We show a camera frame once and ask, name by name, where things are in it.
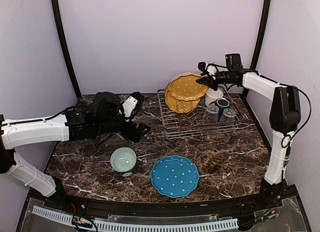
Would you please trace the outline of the dark blue ceramic mug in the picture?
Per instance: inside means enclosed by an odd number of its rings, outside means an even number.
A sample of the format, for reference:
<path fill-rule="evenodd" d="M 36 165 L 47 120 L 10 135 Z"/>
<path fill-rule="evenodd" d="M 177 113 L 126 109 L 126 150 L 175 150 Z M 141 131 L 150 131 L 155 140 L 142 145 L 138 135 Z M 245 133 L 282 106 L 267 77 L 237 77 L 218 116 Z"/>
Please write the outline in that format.
<path fill-rule="evenodd" d="M 224 110 L 230 107 L 230 102 L 227 99 L 222 97 L 222 98 L 219 98 L 215 101 L 215 105 L 218 107 L 217 121 L 220 122 Z"/>

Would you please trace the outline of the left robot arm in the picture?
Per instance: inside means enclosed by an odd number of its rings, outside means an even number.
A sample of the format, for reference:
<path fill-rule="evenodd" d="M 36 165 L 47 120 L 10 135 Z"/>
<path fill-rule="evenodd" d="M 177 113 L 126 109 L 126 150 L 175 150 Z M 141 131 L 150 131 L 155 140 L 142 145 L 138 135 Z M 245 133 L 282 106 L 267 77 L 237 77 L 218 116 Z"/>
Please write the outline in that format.
<path fill-rule="evenodd" d="M 46 175 L 26 162 L 15 148 L 52 141 L 96 139 L 103 133 L 120 133 L 126 140 L 139 142 L 150 127 L 133 121 L 142 108 L 140 92 L 124 101 L 111 92 L 98 92 L 88 105 L 67 107 L 49 117 L 11 120 L 0 119 L 0 172 L 18 179 L 45 197 L 60 210 L 71 205 L 61 181 Z"/>

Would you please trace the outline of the green ceramic bowl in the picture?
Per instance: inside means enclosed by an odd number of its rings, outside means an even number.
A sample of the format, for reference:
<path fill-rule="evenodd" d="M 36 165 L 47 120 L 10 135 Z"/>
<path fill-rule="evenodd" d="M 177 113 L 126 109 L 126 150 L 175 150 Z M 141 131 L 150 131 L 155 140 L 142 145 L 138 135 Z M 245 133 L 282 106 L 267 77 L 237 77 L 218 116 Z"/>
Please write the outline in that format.
<path fill-rule="evenodd" d="M 121 147 L 115 150 L 110 157 L 112 169 L 122 177 L 129 177 L 135 172 L 138 158 L 134 150 Z"/>

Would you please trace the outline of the blue plate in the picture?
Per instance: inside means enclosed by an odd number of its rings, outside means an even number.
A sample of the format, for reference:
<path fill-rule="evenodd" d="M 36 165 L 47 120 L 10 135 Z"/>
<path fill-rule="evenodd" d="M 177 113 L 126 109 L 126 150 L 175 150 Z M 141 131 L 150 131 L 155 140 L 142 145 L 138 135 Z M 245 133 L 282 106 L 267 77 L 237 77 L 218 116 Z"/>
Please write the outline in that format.
<path fill-rule="evenodd" d="M 200 179 L 197 166 L 186 157 L 165 156 L 150 171 L 152 186 L 161 195 L 186 197 L 198 186 Z"/>

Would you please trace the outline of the cream ceramic mug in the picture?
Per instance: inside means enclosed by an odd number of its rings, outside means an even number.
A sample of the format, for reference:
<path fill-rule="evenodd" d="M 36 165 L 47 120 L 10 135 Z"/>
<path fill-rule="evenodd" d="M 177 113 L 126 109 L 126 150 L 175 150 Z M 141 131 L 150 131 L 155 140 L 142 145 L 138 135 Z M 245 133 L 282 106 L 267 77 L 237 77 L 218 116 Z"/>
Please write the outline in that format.
<path fill-rule="evenodd" d="M 214 89 L 209 88 L 205 94 L 205 105 L 208 106 L 210 103 L 222 98 L 223 95 L 224 93 L 222 90 L 217 89 L 215 91 Z"/>

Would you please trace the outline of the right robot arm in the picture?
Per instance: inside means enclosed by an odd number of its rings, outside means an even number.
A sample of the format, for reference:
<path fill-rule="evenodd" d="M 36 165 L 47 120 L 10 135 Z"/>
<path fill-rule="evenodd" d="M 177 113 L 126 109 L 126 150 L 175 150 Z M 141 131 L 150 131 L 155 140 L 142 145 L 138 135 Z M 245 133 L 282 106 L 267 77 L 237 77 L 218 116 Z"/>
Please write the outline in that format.
<path fill-rule="evenodd" d="M 302 129 L 300 96 L 303 91 L 296 86 L 283 84 L 263 76 L 242 65 L 240 54 L 227 54 L 226 65 L 200 62 L 202 78 L 197 83 L 217 90 L 220 84 L 231 84 L 255 91 L 272 102 L 269 123 L 273 139 L 271 155 L 264 180 L 270 185 L 280 184 L 285 178 L 294 137 Z"/>

